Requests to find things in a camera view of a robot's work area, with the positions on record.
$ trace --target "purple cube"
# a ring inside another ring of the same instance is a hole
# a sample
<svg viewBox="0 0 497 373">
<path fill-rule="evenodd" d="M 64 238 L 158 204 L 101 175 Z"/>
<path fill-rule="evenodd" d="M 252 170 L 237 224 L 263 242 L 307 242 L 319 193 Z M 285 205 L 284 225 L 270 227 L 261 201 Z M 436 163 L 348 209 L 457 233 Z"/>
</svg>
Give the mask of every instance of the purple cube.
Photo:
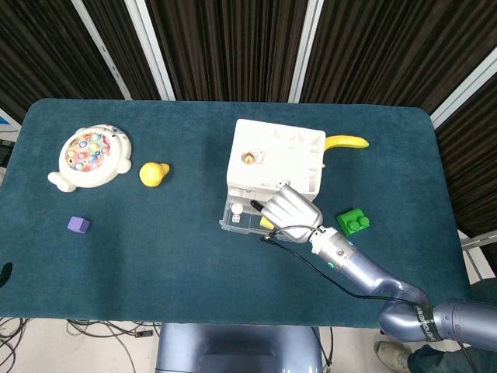
<svg viewBox="0 0 497 373">
<path fill-rule="evenodd" d="M 89 225 L 90 222 L 88 220 L 78 218 L 77 216 L 71 216 L 71 220 L 68 224 L 68 229 L 71 229 L 73 232 L 77 233 L 86 233 Z"/>
</svg>

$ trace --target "green building block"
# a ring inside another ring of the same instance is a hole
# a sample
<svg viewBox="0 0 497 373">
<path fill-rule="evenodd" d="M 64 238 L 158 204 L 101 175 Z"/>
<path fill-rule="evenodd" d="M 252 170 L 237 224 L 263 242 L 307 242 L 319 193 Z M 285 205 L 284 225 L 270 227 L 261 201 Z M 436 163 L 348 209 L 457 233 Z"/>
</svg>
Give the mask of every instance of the green building block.
<svg viewBox="0 0 497 373">
<path fill-rule="evenodd" d="M 370 219 L 364 216 L 360 208 L 344 212 L 336 217 L 336 221 L 340 224 L 345 237 L 349 237 L 362 229 L 370 226 Z"/>
</svg>

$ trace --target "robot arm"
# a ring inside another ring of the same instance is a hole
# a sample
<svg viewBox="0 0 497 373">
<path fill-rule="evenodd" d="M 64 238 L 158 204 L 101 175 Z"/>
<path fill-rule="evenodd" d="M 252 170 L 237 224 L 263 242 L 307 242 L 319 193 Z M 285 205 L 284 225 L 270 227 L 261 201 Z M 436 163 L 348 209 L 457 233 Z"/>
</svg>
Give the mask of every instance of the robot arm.
<svg viewBox="0 0 497 373">
<path fill-rule="evenodd" d="M 423 290 L 397 279 L 369 259 L 334 228 L 324 228 L 322 214 L 296 190 L 285 185 L 262 206 L 252 206 L 294 242 L 309 241 L 312 252 L 334 267 L 365 295 L 386 292 L 412 302 L 387 302 L 378 316 L 380 328 L 401 342 L 457 340 L 497 351 L 497 307 L 447 300 L 432 309 Z"/>
</svg>

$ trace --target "dark green tablecloth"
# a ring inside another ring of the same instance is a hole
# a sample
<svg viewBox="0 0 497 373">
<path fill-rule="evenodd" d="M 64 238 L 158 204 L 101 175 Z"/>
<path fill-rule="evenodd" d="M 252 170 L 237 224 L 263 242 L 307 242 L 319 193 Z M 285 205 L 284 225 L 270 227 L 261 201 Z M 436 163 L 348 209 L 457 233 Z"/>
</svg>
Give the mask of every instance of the dark green tablecloth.
<svg viewBox="0 0 497 373">
<path fill-rule="evenodd" d="M 325 154 L 315 203 L 325 225 L 361 207 L 351 236 L 394 275 L 437 303 L 468 296 L 436 139 L 415 108 L 283 103 L 45 99 L 34 104 L 0 187 L 1 316 L 374 326 L 381 302 L 351 298 L 256 235 L 221 230 L 226 169 L 238 118 L 366 138 L 366 149 Z M 133 167 L 94 189 L 62 193 L 47 181 L 76 129 L 112 124 L 133 143 Z M 168 162 L 158 188 L 144 162 Z M 91 221 L 67 230 L 72 215 Z M 310 252 L 290 244 L 344 282 Z"/>
</svg>

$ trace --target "black curtain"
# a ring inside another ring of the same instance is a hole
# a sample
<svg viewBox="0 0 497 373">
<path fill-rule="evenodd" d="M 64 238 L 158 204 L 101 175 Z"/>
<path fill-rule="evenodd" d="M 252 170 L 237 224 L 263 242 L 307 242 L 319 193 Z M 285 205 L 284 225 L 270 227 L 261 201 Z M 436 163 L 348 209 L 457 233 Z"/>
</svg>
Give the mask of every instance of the black curtain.
<svg viewBox="0 0 497 373">
<path fill-rule="evenodd" d="M 432 113 L 495 45 L 495 0 L 328 0 L 301 102 Z"/>
<path fill-rule="evenodd" d="M 497 75 L 436 130 L 459 229 L 497 229 Z M 497 274 L 497 245 L 482 247 Z"/>
<path fill-rule="evenodd" d="M 285 102 L 307 0 L 150 0 L 177 99 Z"/>
<path fill-rule="evenodd" d="M 44 97 L 122 99 L 70 1 L 2 0 L 0 107 L 22 122 Z"/>
<path fill-rule="evenodd" d="M 84 0 L 132 99 L 161 99 L 124 0 Z"/>
</svg>

